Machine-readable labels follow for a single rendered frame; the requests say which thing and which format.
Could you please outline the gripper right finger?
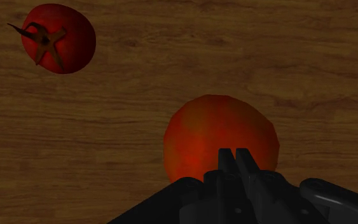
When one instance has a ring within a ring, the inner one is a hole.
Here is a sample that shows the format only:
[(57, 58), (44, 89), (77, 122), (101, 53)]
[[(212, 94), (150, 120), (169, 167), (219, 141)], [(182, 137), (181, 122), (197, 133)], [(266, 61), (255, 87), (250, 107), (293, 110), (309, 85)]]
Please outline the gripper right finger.
[(293, 186), (261, 170), (247, 149), (236, 151), (236, 163), (259, 224), (358, 224), (358, 193), (319, 178)]

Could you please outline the red tomato with stem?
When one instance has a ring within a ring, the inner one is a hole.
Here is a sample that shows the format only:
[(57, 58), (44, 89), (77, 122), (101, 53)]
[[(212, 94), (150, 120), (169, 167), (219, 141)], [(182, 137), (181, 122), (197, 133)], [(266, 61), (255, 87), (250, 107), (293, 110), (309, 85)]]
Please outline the red tomato with stem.
[(86, 67), (96, 48), (96, 34), (80, 12), (62, 4), (41, 4), (33, 8), (21, 27), (28, 56), (48, 71), (71, 74)]

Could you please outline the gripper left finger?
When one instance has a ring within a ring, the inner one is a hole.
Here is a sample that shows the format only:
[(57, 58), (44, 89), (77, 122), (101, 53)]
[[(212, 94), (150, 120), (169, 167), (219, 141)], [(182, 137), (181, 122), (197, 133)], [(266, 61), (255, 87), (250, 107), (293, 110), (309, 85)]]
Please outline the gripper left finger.
[(203, 181), (183, 177), (175, 224), (238, 224), (238, 167), (229, 149), (220, 149), (218, 169)]

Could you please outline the orange-red round fruit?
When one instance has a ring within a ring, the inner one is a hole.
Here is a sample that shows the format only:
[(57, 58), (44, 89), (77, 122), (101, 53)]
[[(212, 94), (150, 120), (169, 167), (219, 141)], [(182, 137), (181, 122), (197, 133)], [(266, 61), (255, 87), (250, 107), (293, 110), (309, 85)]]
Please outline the orange-red round fruit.
[(221, 148), (247, 148), (260, 169), (277, 168), (280, 143), (266, 116), (236, 98), (203, 95), (185, 103), (167, 125), (163, 159), (170, 182), (201, 180), (217, 169)]

